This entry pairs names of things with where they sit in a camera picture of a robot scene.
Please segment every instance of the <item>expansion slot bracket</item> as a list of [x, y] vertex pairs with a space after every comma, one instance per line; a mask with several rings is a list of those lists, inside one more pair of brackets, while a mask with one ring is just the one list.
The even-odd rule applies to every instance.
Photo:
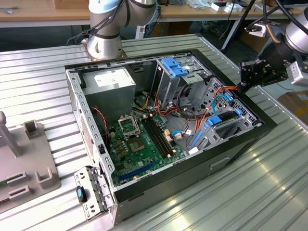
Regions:
[[83, 167], [74, 177], [77, 196], [88, 221], [114, 206], [107, 181], [98, 167]]

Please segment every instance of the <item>ridged metal surface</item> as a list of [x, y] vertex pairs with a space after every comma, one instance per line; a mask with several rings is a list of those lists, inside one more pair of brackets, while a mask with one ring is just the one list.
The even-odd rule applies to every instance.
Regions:
[[[128, 40], [128, 56], [199, 49], [235, 83], [237, 67], [195, 35]], [[64, 64], [87, 62], [81, 46], [0, 53], [0, 110], [10, 128], [44, 124], [61, 188], [0, 214], [10, 230], [108, 230], [109, 215], [87, 223], [72, 174], [90, 163], [72, 114]], [[307, 230], [308, 137], [259, 89], [248, 94], [278, 127], [233, 165], [113, 230]]]

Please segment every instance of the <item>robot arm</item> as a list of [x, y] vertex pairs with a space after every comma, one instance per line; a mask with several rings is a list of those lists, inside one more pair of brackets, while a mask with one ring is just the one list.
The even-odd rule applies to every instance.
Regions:
[[[308, 8], [298, 16], [297, 20], [308, 29]], [[308, 56], [307, 41], [308, 35], [291, 22], [285, 34], [278, 37], [278, 42], [267, 46], [254, 61], [240, 63], [239, 91], [246, 92], [252, 86], [266, 86], [287, 78], [292, 84], [308, 86], [308, 67], [303, 62]]]
[[123, 54], [120, 29], [146, 25], [157, 15], [156, 0], [90, 0], [92, 33], [87, 50], [96, 60], [115, 59]]

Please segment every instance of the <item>ram slot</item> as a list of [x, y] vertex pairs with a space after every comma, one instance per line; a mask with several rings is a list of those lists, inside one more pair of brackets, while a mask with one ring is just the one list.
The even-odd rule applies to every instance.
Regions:
[[142, 120], [142, 124], [159, 150], [161, 156], [166, 158], [168, 154], [171, 155], [172, 150], [163, 135], [160, 133], [155, 122], [152, 119], [146, 119]]

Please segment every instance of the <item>workbench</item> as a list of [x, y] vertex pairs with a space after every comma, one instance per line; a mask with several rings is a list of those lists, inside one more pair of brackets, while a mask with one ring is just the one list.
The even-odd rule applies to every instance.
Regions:
[[[239, 69], [196, 35], [123, 41], [128, 56], [199, 49], [234, 83]], [[0, 53], [0, 110], [15, 128], [44, 125], [61, 187], [0, 214], [5, 230], [105, 231], [109, 215], [86, 222], [73, 173], [90, 164], [72, 112], [64, 65], [88, 62], [82, 45]], [[264, 89], [247, 95], [278, 124], [242, 158], [113, 230], [306, 230], [308, 128]]]
[[[0, 12], [1, 27], [29, 27], [29, 26], [70, 26], [70, 25], [89, 25], [90, 12], [88, 9], [60, 9], [54, 8], [52, 0], [1, 0], [0, 7], [18, 6], [20, 9], [13, 10], [13, 14]], [[224, 21], [230, 13], [215, 11], [212, 8], [194, 9], [189, 5], [161, 6], [162, 22], [184, 22], [184, 21]], [[304, 10], [294, 8], [294, 16], [299, 15]], [[230, 20], [235, 20], [230, 33], [223, 45], [223, 49], [232, 37], [240, 18], [245, 9], [241, 12], [232, 12]], [[253, 6], [246, 20], [257, 19], [263, 15], [263, 11]], [[269, 19], [284, 19], [283, 13], [273, 13]], [[138, 26], [136, 39], [143, 38], [144, 26]]]

